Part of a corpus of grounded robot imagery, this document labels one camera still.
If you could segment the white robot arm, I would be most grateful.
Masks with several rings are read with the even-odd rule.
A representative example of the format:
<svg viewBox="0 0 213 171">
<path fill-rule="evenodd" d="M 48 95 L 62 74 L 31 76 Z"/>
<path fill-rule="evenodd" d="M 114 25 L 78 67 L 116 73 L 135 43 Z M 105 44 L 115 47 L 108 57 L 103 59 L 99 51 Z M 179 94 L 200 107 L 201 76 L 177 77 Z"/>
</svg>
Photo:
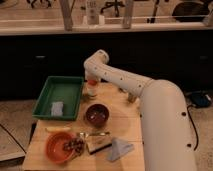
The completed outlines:
<svg viewBox="0 0 213 171">
<path fill-rule="evenodd" d="M 197 171 L 187 104 L 174 83 L 108 65 L 98 50 L 84 61 L 87 80 L 106 80 L 140 99 L 145 171 Z"/>
</svg>

